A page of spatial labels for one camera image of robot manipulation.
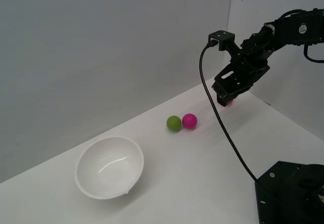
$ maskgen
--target pink ball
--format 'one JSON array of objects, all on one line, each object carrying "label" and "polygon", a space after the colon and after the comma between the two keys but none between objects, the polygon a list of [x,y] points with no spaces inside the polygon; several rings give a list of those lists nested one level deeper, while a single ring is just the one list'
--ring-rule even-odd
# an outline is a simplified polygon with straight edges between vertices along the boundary
[{"label": "pink ball", "polygon": [[197,117],[193,114],[186,114],[182,118],[182,124],[187,129],[193,129],[197,125]]}]

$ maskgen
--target white table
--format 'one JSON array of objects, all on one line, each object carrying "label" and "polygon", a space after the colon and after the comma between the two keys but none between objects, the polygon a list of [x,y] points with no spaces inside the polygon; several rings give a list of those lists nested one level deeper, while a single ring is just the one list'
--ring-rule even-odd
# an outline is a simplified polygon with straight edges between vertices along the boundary
[{"label": "white table", "polygon": [[[324,142],[250,93],[220,115],[259,177],[278,160],[324,164]],[[166,129],[170,115],[194,113],[194,131]],[[129,194],[93,200],[73,178],[95,140],[125,135],[141,146],[144,171]],[[0,184],[0,222],[258,223],[254,183],[225,139],[203,87],[191,90]]]}]

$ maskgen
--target white wall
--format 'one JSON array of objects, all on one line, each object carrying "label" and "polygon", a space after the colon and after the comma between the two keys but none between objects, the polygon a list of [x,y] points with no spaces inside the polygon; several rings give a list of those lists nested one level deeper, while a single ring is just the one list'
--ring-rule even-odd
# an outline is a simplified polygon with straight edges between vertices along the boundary
[{"label": "white wall", "polygon": [[[324,9],[324,0],[231,0],[228,31],[241,44],[264,22],[292,9]],[[324,45],[309,54],[324,59]],[[251,89],[263,101],[324,140],[324,64],[303,56],[303,47],[286,46],[269,58],[270,70]]]},{"label": "white wall", "polygon": [[0,0],[0,182],[197,85],[229,1]]}]

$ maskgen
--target robotic arm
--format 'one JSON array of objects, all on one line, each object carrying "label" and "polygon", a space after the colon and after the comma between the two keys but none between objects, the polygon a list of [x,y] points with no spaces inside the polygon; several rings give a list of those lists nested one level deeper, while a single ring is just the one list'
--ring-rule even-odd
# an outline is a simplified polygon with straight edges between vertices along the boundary
[{"label": "robotic arm", "polygon": [[324,63],[307,54],[308,46],[324,43],[324,10],[289,11],[265,23],[258,33],[243,41],[241,49],[234,39],[234,34],[223,30],[209,35],[209,42],[216,40],[219,51],[227,51],[231,56],[230,64],[215,77],[212,86],[222,106],[249,90],[270,69],[268,57],[285,45],[304,45],[304,56],[308,60]]}]

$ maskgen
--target ball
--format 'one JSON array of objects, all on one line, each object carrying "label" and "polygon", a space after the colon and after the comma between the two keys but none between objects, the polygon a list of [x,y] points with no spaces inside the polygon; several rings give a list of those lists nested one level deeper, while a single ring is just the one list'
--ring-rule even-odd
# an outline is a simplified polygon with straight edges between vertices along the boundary
[{"label": "ball", "polygon": [[186,114],[182,119],[182,124],[187,129],[193,129],[197,125],[197,117],[193,114]]},{"label": "ball", "polygon": [[167,120],[167,127],[172,131],[179,131],[181,129],[181,119],[177,116],[171,116]]}]

